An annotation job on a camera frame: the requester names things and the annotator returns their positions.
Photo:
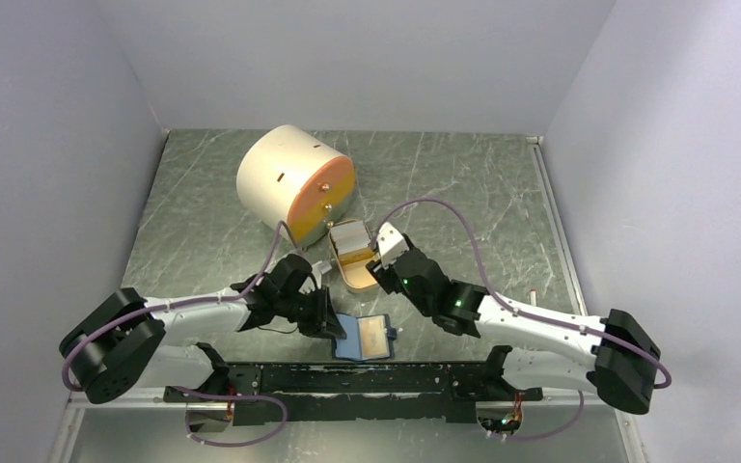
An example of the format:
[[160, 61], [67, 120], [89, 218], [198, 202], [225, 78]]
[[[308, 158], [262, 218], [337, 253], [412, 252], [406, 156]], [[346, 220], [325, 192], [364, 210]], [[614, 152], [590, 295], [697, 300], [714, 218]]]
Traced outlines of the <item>blue leather card holder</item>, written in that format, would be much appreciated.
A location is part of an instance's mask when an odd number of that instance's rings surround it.
[[337, 319], [346, 337], [332, 342], [336, 360], [367, 362], [392, 359], [398, 331], [388, 314], [353, 316], [338, 313]]

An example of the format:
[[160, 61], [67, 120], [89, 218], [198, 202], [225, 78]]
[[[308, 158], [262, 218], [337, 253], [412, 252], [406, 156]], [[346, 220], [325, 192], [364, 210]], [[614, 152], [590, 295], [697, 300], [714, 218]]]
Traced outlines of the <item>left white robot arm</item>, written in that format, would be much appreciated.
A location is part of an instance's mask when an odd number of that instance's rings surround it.
[[321, 276], [317, 266], [289, 254], [212, 293], [160, 299], [121, 288], [60, 342], [63, 382], [93, 404], [134, 388], [163, 387], [206, 401], [234, 395], [230, 369], [211, 337], [258, 329], [281, 317], [305, 337], [345, 339]]

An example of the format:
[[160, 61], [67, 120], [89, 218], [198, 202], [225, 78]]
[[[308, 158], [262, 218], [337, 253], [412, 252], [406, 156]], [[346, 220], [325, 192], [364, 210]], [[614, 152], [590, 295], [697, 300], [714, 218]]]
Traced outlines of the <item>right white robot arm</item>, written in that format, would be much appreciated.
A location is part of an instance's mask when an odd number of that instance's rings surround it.
[[386, 293], [402, 295], [443, 331], [508, 347], [481, 376], [490, 397], [554, 388], [597, 395], [629, 414], [649, 412], [661, 350], [631, 313], [576, 315], [512, 301], [449, 278], [410, 245], [366, 268]]

